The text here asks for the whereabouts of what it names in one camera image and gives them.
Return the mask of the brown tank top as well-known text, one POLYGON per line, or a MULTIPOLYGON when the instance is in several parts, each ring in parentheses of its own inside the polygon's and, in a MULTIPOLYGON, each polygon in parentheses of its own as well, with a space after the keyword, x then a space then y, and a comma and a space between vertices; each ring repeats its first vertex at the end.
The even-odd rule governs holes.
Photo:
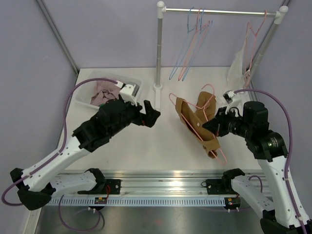
POLYGON ((217 157, 217 150, 220 148, 217 138, 202 127, 202 124, 215 117, 216 99, 211 93, 202 91, 199 93, 195 111, 190 108, 190 104, 185 99, 177 97, 175 100, 175 110, 185 127, 198 143, 206 151, 210 158, 217 157))

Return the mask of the pink hanger with brown top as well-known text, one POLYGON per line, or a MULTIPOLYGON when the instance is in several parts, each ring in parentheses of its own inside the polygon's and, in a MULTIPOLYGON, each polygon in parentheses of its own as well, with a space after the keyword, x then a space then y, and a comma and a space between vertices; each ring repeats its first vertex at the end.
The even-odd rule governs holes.
POLYGON ((215 88, 211 84, 204 85, 198 95, 196 104, 192 104, 173 93, 169 94, 169 100, 174 105, 182 124, 195 137, 207 156, 215 159, 221 165, 226 165, 228 161, 216 134, 203 128, 204 123, 215 117, 215 88))

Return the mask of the mauve tank top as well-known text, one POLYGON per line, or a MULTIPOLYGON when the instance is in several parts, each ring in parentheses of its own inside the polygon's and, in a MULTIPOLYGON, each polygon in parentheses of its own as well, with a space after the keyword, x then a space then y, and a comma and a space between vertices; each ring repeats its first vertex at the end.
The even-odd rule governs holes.
POLYGON ((94 87, 94 93, 91 97, 91 105, 100 106, 112 99, 119 99, 121 88, 109 81, 97 81, 94 87))

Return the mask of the white tank top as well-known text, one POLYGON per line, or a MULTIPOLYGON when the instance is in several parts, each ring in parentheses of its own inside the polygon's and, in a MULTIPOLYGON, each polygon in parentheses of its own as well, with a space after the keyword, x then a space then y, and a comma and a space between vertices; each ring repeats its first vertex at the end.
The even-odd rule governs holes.
POLYGON ((235 58, 229 68, 227 74, 227 86, 221 91, 221 96, 216 98, 217 108, 223 107, 227 104, 222 96, 225 92, 240 90, 244 86, 243 59, 245 47, 246 42, 243 43, 241 50, 236 53, 235 58))

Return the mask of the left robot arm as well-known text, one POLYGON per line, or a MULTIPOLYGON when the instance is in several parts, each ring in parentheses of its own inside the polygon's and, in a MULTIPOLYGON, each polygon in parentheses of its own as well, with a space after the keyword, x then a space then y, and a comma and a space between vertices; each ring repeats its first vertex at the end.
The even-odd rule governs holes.
POLYGON ((55 150, 30 168, 11 171, 21 204, 33 211, 48 204, 52 198, 69 193, 102 193, 106 189, 106 178, 98 168, 63 178, 57 178, 57 175, 78 159, 109 143, 130 124, 151 128, 159 117, 160 112, 148 100, 144 101, 144 106, 121 99, 103 104, 95 115, 73 131, 60 150, 55 150))

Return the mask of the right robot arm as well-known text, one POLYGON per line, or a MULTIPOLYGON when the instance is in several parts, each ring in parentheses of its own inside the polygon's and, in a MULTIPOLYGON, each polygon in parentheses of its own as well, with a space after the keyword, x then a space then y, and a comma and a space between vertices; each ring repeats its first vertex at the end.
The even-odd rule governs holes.
POLYGON ((243 106, 243 115, 219 108, 216 116, 203 124, 203 128, 223 137, 229 133, 245 139, 247 148, 265 174, 272 199, 248 181, 240 169, 224 172, 221 187, 226 193, 236 192, 243 197, 260 219, 265 234, 310 234, 312 221, 303 207, 296 212, 286 183, 285 169, 289 155, 279 133, 269 130, 268 110, 263 103, 248 101, 243 106))

